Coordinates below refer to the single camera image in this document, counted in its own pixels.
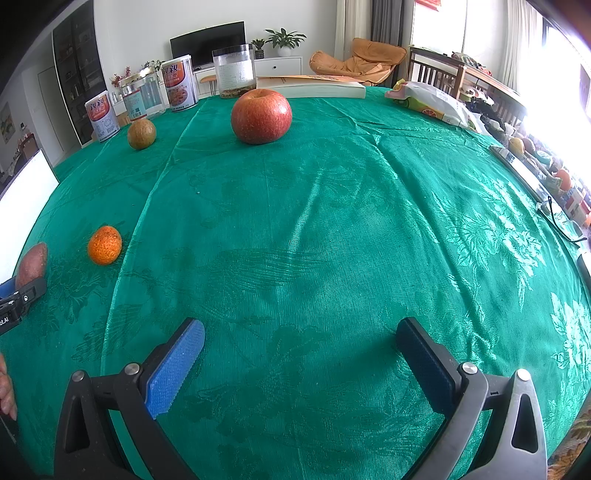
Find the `finger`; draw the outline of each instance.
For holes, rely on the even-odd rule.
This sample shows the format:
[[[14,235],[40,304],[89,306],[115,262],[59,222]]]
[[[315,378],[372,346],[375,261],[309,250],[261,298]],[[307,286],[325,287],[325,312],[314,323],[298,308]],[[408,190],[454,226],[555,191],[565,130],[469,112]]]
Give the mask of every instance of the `finger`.
[[[6,397],[0,401],[0,408],[2,409],[2,413],[8,415],[10,413],[11,408],[14,406],[14,395],[10,392]]]
[[[0,400],[2,400],[12,390],[10,377],[8,375],[0,374]]]
[[[4,355],[0,353],[0,373],[4,375],[8,375],[8,369],[6,367],[6,360],[4,360]]]

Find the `television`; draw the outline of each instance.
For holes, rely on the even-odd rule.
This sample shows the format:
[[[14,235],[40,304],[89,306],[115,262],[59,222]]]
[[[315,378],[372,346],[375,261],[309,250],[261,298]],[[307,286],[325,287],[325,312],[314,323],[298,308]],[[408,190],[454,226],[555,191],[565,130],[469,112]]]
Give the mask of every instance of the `television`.
[[[246,43],[244,22],[234,22],[205,28],[170,39],[173,58],[191,55],[193,68],[212,64],[212,51]]]

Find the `human hand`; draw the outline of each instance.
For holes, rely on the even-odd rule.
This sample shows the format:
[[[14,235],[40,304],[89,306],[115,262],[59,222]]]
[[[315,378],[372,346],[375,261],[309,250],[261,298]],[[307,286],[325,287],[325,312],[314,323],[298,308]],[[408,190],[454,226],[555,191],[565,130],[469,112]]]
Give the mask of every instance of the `human hand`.
[[[12,379],[8,376],[6,360],[0,353],[0,410],[5,415],[10,415],[13,420],[17,419],[17,402],[14,399]]]

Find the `glass jar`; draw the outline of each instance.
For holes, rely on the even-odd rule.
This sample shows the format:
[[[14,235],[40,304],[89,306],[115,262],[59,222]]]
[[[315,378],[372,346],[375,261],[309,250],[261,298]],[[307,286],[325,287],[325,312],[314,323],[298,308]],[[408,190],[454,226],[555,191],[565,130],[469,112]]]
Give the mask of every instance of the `glass jar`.
[[[119,82],[129,119],[153,118],[166,110],[154,67],[146,67]]]
[[[252,44],[220,48],[212,54],[221,98],[237,98],[256,88],[255,50]]]

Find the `sweet potato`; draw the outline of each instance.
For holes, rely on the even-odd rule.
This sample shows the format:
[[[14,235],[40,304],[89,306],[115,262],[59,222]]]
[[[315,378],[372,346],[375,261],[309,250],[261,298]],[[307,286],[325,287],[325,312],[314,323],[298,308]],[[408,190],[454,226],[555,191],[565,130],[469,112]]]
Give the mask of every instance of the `sweet potato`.
[[[17,290],[30,281],[45,275],[47,268],[47,244],[41,242],[33,245],[25,254],[18,266],[15,286]]]

